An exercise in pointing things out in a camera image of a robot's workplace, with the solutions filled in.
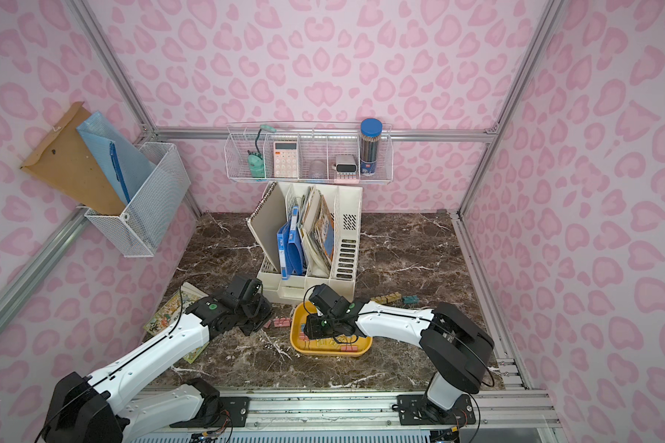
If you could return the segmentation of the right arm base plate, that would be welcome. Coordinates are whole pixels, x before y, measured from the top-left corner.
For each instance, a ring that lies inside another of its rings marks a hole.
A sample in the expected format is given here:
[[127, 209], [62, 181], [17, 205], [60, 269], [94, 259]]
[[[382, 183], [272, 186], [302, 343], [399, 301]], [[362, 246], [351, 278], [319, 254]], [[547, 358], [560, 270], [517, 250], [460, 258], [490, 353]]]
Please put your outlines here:
[[392, 410], [398, 413], [402, 426], [422, 425], [448, 425], [468, 426], [475, 425], [477, 418], [468, 394], [461, 394], [456, 398], [453, 406], [443, 409], [428, 400], [425, 395], [398, 395]]

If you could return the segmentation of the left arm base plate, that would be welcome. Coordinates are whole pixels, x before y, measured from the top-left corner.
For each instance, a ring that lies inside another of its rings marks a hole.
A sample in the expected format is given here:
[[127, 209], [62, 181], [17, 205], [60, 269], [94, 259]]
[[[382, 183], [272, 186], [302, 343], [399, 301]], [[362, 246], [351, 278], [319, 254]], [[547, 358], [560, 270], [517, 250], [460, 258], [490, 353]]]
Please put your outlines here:
[[249, 404], [249, 397], [223, 397], [216, 401], [206, 400], [192, 419], [171, 424], [170, 427], [219, 429], [227, 425], [241, 428], [246, 425]]

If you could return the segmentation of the yellow plastic storage box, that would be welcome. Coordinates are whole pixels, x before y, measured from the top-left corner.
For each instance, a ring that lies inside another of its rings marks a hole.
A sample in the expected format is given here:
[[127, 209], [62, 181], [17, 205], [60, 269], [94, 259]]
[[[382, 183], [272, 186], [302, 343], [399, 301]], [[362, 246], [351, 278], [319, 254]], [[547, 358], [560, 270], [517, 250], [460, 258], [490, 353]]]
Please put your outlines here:
[[[305, 356], [335, 356], [335, 357], [360, 357], [363, 356], [373, 344], [372, 338], [357, 338], [356, 336], [340, 336], [334, 339], [310, 340], [304, 333], [309, 313], [316, 313], [313, 304], [306, 302], [299, 304], [292, 316], [289, 339], [293, 348]], [[356, 345], [359, 352], [340, 352], [342, 345]]]

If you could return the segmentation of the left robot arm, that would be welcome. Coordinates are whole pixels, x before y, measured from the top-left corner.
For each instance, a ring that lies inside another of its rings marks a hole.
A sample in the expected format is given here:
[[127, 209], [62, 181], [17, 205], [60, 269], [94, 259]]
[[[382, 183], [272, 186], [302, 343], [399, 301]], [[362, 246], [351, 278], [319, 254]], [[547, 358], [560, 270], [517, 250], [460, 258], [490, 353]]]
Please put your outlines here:
[[64, 376], [55, 386], [37, 439], [131, 442], [166, 426], [214, 431], [243, 426], [248, 399], [223, 399], [203, 378], [148, 399], [136, 397], [186, 354], [234, 329], [251, 335], [272, 315], [262, 282], [236, 276], [223, 293], [197, 300], [174, 324], [132, 352], [87, 376]]

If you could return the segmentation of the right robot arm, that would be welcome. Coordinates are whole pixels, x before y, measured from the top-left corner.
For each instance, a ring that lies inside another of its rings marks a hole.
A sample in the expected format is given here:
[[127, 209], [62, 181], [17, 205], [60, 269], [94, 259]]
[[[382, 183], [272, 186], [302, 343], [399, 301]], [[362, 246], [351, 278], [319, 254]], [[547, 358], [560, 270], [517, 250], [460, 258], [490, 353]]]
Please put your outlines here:
[[484, 378], [492, 376], [494, 341], [457, 306], [406, 309], [349, 301], [326, 284], [310, 289], [304, 301], [315, 308], [304, 328], [310, 340], [385, 338], [421, 349], [436, 370], [424, 394], [424, 408], [432, 413], [456, 409], [462, 397], [479, 393]]

